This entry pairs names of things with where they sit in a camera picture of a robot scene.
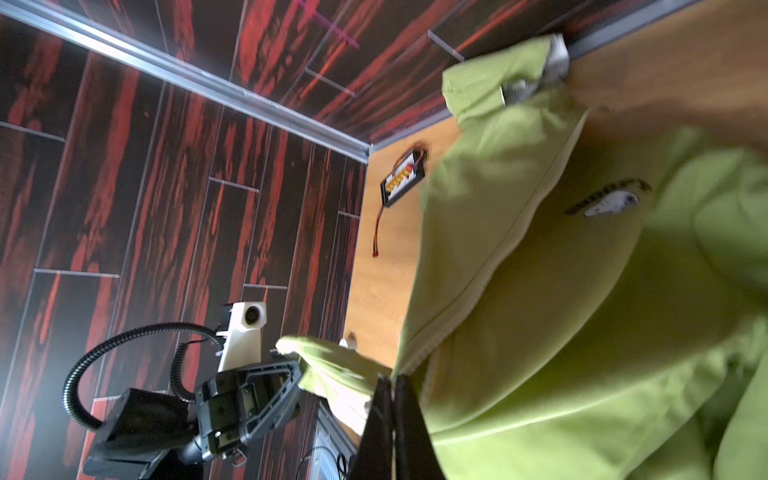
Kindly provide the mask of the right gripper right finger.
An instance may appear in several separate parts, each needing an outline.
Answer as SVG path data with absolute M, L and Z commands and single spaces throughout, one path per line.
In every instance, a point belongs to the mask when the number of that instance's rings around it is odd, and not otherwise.
M 445 480 L 411 379 L 401 375 L 394 394 L 394 452 L 397 480 Z

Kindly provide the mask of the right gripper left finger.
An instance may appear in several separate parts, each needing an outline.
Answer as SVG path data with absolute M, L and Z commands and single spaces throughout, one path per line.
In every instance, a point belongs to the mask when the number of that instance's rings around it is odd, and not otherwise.
M 355 461 L 351 480 L 390 480 L 393 456 L 393 397 L 391 381 L 380 377 Z

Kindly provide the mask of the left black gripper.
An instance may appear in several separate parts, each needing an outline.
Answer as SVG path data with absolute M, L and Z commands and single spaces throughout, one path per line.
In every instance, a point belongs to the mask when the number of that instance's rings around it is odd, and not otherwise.
M 176 396 L 196 407 L 192 437 L 176 448 L 183 465 L 217 458 L 245 462 L 248 444 L 291 421 L 299 413 L 297 356 L 276 356 L 257 364 L 216 373 L 194 392 L 181 381 L 183 358 L 176 358 Z

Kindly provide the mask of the green jacket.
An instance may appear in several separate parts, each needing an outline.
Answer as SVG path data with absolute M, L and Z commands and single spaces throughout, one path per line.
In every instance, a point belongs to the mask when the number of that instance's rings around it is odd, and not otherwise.
M 767 475 L 767 158 L 695 127 L 587 142 L 558 35 L 445 71 L 393 367 L 285 336 L 355 431 L 408 376 L 448 479 Z

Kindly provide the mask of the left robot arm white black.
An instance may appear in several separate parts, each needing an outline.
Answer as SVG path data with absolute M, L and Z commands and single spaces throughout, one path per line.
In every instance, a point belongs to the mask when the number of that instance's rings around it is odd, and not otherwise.
M 195 391 L 181 381 L 186 345 L 180 345 L 170 370 L 172 392 L 127 389 L 108 416 L 90 414 L 79 384 L 99 358 L 118 346 L 168 331 L 201 336 L 223 348 L 225 340 L 204 326 L 159 323 L 116 335 L 87 352 L 73 366 L 63 387 L 63 407 L 74 422 L 93 432 L 83 474 L 106 479 L 198 479 L 207 463 L 247 459 L 251 441 L 289 422 L 298 413 L 302 372 L 295 355 L 216 374 Z

